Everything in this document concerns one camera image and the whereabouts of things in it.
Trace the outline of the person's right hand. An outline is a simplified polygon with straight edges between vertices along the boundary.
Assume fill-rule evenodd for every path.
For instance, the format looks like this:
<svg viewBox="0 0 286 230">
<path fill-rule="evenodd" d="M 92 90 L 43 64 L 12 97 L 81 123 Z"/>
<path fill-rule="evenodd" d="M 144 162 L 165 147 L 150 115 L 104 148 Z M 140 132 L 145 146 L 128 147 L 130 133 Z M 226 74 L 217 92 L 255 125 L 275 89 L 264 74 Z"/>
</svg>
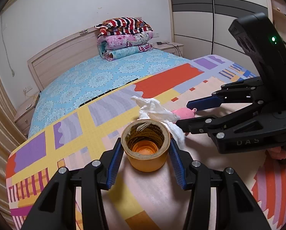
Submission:
<svg viewBox="0 0 286 230">
<path fill-rule="evenodd" d="M 273 147 L 267 149 L 269 155 L 273 159 L 283 160 L 286 159 L 286 151 L 282 147 Z"/>
</svg>

